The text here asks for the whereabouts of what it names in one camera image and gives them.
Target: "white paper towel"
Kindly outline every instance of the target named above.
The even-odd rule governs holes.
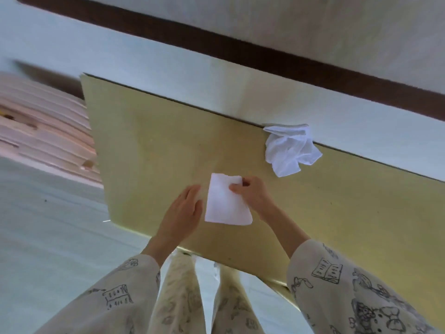
[[[252,224],[249,207],[240,195],[229,190],[230,184],[242,185],[242,177],[212,173],[204,220],[229,225]]]
[[[266,141],[266,162],[278,177],[300,171],[298,163],[312,165],[322,156],[313,144],[309,125],[271,125],[264,131],[270,132]]]

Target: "person's right hand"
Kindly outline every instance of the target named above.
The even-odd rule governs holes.
[[[243,177],[242,185],[231,184],[229,189],[241,195],[247,205],[254,209],[260,217],[263,217],[267,210],[275,206],[267,192],[266,185],[258,177]]]

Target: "floor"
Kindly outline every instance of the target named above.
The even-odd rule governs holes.
[[[0,158],[0,323],[32,333],[95,281],[141,251],[148,238],[108,219],[103,191]],[[169,260],[161,269],[165,275]],[[218,287],[197,258],[207,332]],[[255,276],[242,283],[266,333],[311,333],[302,314]]]

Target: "sleeve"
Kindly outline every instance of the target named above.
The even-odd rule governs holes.
[[[71,301],[36,334],[146,333],[159,284],[159,265],[139,254]]]
[[[384,282],[315,240],[292,255],[287,286],[316,334],[439,333]]]

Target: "leg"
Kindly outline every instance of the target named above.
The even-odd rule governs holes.
[[[148,328],[149,334],[205,334],[203,303],[191,256],[171,260]]]
[[[264,334],[238,271],[220,265],[220,284],[213,307],[212,334]]]

